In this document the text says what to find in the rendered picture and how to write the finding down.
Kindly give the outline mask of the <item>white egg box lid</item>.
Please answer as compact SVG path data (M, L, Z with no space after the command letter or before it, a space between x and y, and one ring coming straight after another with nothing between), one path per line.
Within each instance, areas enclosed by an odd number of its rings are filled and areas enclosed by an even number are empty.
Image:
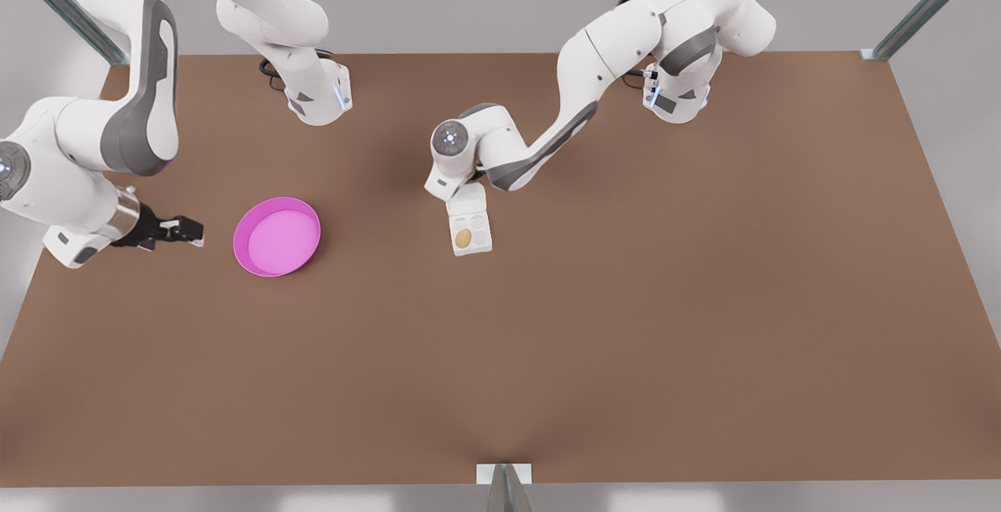
M486 189L480 183L464 184L448 199L446 207L449 217L486 212Z

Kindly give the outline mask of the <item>white egg box base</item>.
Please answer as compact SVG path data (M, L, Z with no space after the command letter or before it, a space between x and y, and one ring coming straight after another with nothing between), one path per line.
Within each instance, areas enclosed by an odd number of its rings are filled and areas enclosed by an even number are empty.
M453 246L455 257L490 252L493 249L489 214L487 212L475 213L475 215L469 216L448 217L448 226L450 226L451 245ZM462 228L468 228L472 232L472 243L467 249L457 249L454 245L454 236Z

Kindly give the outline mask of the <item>pink round bowl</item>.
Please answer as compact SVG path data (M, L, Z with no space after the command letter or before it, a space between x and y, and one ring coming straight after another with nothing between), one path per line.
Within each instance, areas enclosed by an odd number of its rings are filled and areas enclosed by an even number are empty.
M246 272L281 277L296 272L316 253L321 220L311 205L291 196L257 203L236 224L232 251Z

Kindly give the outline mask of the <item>silver frame post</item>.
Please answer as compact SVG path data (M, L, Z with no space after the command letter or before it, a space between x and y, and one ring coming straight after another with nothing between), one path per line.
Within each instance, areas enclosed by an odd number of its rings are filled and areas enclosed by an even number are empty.
M129 57L74 0L43 0L111 66L128 66Z
M533 512L525 491L532 482L532 464L476 465L476 483L490 485L486 512Z
M865 61L888 61L925 27L950 0L919 0L910 11L873 47L860 50Z

